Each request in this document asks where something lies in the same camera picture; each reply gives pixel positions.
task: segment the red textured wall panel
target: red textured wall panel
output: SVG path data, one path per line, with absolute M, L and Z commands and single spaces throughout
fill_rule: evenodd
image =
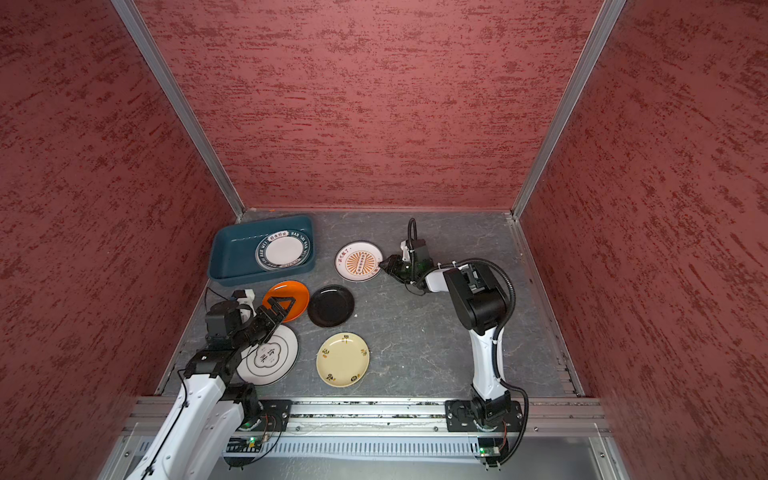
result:
M 523 227 L 633 478 L 768 478 L 768 5 L 628 2 Z
M 509 208 L 601 0 L 137 0 L 248 207 Z
M 0 478 L 94 478 L 233 214 L 109 2 L 0 32 Z

